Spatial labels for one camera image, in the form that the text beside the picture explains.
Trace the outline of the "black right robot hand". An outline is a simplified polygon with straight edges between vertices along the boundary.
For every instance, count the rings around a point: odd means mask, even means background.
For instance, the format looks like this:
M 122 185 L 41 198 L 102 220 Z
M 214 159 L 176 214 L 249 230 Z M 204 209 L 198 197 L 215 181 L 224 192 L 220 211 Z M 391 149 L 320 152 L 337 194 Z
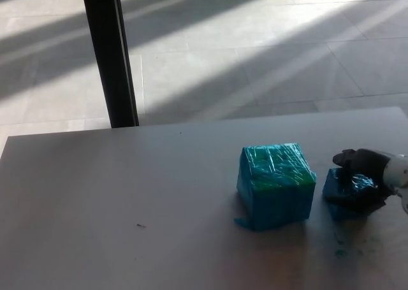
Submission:
M 368 149 L 346 149 L 333 156 L 337 166 L 328 172 L 324 199 L 358 215 L 369 215 L 386 205 L 392 191 L 383 182 L 391 156 Z

